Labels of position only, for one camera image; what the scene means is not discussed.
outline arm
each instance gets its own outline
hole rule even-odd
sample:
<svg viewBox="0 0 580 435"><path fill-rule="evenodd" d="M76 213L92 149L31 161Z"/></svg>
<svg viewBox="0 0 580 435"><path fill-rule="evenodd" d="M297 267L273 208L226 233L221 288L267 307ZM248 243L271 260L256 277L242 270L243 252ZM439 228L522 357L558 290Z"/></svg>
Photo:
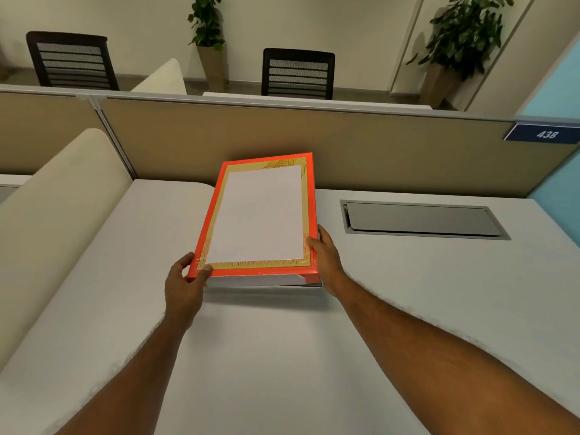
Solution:
<svg viewBox="0 0 580 435"><path fill-rule="evenodd" d="M329 234L308 239L335 296L382 371L433 435L580 434L580 419L475 345L350 279Z"/></svg>
<svg viewBox="0 0 580 435"><path fill-rule="evenodd" d="M57 435L149 435L155 432L165 390L185 331L201 308L206 266L188 282L182 271L193 259L177 261L165 281L165 316L127 365Z"/></svg>

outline plant pot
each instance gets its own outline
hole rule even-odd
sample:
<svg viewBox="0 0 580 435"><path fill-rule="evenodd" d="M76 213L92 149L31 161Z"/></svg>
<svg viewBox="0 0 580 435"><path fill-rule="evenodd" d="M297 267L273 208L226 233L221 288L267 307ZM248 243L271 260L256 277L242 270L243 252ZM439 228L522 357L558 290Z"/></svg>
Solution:
<svg viewBox="0 0 580 435"><path fill-rule="evenodd" d="M445 69L442 65L431 64L427 69L425 82L421 88L420 105L430 105L439 108L445 98L461 85L461 75L453 69Z"/></svg>
<svg viewBox="0 0 580 435"><path fill-rule="evenodd" d="M213 47L197 46L197 53L199 54L201 65L204 67L209 91L224 93L228 85L226 44L223 44L223 50L221 51Z"/></svg>

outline blue sign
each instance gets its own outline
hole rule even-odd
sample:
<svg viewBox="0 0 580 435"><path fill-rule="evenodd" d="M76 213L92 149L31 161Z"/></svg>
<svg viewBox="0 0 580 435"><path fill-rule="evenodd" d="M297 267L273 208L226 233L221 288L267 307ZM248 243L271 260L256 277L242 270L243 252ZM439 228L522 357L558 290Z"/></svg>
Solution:
<svg viewBox="0 0 580 435"><path fill-rule="evenodd" d="M504 140L576 145L580 142L580 126L515 124Z"/></svg>

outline beige partition panel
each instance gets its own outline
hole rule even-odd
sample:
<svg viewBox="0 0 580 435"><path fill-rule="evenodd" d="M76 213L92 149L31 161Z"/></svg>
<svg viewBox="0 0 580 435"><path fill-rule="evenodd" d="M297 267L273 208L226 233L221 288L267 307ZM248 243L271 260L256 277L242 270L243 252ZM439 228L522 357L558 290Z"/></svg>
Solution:
<svg viewBox="0 0 580 435"><path fill-rule="evenodd" d="M34 174L87 128L105 130L88 99L0 93L0 173Z"/></svg>
<svg viewBox="0 0 580 435"><path fill-rule="evenodd" d="M510 122L106 99L141 179L214 184L221 163L314 153L316 186L524 197L576 146L503 141Z"/></svg>
<svg viewBox="0 0 580 435"><path fill-rule="evenodd" d="M102 131L68 143L0 205L0 371L132 182Z"/></svg>

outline mesh chair back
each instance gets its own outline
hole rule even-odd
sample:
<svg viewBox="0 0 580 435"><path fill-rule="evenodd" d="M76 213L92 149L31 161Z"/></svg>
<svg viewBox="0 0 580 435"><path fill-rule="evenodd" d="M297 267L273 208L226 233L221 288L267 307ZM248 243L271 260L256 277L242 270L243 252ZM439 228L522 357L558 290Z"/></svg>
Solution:
<svg viewBox="0 0 580 435"><path fill-rule="evenodd" d="M41 86L119 89L105 36L29 32L26 42Z"/></svg>
<svg viewBox="0 0 580 435"><path fill-rule="evenodd" d="M262 95L332 99L334 53L264 49Z"/></svg>

